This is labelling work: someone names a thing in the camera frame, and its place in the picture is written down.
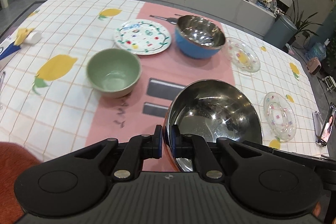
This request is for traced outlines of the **orange steel bowl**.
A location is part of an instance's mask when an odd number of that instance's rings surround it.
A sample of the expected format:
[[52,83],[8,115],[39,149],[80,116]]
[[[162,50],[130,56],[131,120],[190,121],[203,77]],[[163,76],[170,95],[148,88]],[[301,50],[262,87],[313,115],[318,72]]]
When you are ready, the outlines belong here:
[[172,128],[181,134],[202,136],[215,143],[225,137],[236,142],[262,144],[259,116],[250,100],[236,87],[220,80],[199,80],[173,100],[165,117],[165,144],[172,147]]

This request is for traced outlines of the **orange chair cushion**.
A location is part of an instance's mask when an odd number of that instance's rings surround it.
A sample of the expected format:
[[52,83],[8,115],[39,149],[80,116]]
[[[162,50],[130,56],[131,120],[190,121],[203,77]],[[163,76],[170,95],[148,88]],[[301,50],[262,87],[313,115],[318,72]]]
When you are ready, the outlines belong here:
[[22,146],[1,142],[1,223],[14,223],[23,215],[23,211],[15,198],[14,183],[22,172],[40,163],[33,154]]

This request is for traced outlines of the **clear glass plate near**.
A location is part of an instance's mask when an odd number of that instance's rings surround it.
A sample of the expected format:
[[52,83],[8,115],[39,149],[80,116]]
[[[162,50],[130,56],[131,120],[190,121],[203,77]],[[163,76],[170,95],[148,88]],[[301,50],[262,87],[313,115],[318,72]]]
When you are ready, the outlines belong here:
[[266,120],[275,136],[281,141],[290,141],[296,133],[295,114],[289,102],[276,92],[268,92],[263,108]]

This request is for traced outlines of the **clear glass plate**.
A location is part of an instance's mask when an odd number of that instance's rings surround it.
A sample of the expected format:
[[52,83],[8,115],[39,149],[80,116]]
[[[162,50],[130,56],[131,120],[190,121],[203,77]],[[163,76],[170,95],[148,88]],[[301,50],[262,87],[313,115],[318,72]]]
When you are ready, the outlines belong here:
[[295,114],[289,102],[276,92],[268,92],[263,108],[266,120],[275,136],[281,141],[290,141],[296,133]]
[[228,37],[226,38],[226,56],[229,61],[236,65],[239,69],[256,73],[260,70],[261,64],[254,50],[240,39]]

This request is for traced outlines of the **smartphone on stand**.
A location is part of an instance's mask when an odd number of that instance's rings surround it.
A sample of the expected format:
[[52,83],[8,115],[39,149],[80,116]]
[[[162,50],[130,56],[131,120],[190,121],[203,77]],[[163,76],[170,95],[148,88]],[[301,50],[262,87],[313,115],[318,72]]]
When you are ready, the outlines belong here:
[[317,144],[321,147],[326,147],[331,132],[335,125],[335,104],[331,103],[325,121],[322,124],[321,133],[318,136]]

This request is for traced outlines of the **lemon checkered tablecloth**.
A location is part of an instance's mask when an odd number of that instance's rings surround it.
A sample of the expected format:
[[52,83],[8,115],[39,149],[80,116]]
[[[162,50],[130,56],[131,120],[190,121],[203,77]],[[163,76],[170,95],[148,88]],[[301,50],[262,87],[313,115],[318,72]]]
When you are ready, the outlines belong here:
[[1,141],[18,143],[47,161],[108,137],[124,142],[152,133],[164,121],[175,96],[188,84],[219,79],[241,90],[255,107],[262,141],[274,135],[264,115],[267,93],[281,94],[295,114],[295,137],[284,151],[327,155],[315,142],[312,114],[318,109],[305,67],[263,40],[221,20],[226,36],[240,39],[258,55],[256,73],[234,66],[224,52],[210,59],[185,56],[175,44],[141,57],[142,74],[134,91],[120,99],[103,97],[90,85],[86,66],[101,50],[115,47],[114,31],[128,20],[150,19],[174,33],[173,19],[185,11],[138,0],[47,0],[23,17],[22,28],[42,36],[22,46],[5,67],[1,94]]

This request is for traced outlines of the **green ceramic bowl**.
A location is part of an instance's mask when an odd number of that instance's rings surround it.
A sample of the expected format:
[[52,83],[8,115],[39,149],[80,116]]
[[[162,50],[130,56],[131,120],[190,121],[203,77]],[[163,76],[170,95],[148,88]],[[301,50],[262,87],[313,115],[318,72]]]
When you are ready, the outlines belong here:
[[142,73],[139,57],[129,51],[109,48],[87,63],[87,79],[102,96],[121,98],[131,93]]

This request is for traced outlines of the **clear glass plate far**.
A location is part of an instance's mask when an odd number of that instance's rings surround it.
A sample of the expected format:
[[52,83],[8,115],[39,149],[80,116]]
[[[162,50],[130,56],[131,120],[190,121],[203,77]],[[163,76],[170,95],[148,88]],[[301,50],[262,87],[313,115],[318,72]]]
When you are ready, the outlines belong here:
[[261,64],[254,50],[240,39],[228,37],[226,38],[226,56],[229,61],[236,65],[239,69],[256,73],[260,70]]

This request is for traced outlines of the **water bottle jug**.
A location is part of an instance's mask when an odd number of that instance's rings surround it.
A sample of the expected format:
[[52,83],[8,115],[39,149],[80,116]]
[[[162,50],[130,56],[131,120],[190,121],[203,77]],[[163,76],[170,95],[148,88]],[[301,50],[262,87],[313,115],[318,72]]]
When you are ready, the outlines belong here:
[[317,58],[319,61],[323,61],[326,58],[326,46],[324,43],[315,43],[310,50],[305,53],[305,58],[310,60]]

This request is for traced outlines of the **blue white box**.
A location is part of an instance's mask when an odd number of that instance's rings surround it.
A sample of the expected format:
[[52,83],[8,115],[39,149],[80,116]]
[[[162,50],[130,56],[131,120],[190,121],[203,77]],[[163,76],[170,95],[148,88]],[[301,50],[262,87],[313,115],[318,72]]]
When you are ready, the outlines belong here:
[[8,36],[1,42],[0,71],[5,69],[8,62],[16,55],[17,51],[21,49],[21,46],[16,46],[14,43],[15,37],[13,35]]

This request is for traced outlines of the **white cylinder cup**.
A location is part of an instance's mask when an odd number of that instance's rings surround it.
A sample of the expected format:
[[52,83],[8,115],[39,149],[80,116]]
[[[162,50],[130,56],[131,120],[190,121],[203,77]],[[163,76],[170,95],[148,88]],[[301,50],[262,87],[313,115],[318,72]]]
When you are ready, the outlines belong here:
[[37,31],[30,32],[30,34],[25,38],[24,43],[28,45],[37,44],[42,38],[42,34]]

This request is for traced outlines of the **grey trash bin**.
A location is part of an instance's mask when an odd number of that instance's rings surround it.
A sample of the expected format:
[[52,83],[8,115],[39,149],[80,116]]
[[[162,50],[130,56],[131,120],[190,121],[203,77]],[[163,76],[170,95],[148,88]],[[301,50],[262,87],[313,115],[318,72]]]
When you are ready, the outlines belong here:
[[278,49],[283,49],[296,32],[297,27],[294,23],[286,15],[281,14],[265,34],[264,41]]

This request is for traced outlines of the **green potted plant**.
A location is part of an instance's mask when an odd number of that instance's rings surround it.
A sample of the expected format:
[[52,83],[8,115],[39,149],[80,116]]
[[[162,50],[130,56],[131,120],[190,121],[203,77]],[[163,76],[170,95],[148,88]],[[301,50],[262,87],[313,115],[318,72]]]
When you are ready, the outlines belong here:
[[291,0],[292,1],[292,7],[293,7],[293,15],[286,15],[291,22],[296,27],[296,32],[294,35],[290,38],[288,41],[289,45],[292,45],[295,41],[297,36],[300,34],[303,34],[304,32],[307,33],[307,36],[310,37],[311,35],[317,35],[314,31],[312,31],[309,27],[310,26],[321,26],[321,23],[317,23],[312,21],[311,19],[318,14],[318,12],[314,12],[311,15],[304,18],[304,11],[300,10],[299,8],[299,2],[298,0]]

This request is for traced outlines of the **blue steel bowl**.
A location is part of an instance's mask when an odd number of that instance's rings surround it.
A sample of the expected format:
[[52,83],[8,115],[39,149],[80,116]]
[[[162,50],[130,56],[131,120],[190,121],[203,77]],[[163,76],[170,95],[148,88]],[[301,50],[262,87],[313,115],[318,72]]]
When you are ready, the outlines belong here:
[[184,15],[175,25],[175,42],[184,55],[208,59],[224,47],[226,37],[212,21],[201,16]]

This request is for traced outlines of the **white patterned plate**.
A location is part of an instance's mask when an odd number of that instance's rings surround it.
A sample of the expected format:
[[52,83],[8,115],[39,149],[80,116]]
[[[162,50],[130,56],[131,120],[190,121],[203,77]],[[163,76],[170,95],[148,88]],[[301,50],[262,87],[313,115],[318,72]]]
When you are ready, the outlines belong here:
[[171,45],[167,28],[147,19],[126,21],[116,28],[113,38],[119,48],[140,56],[161,53]]

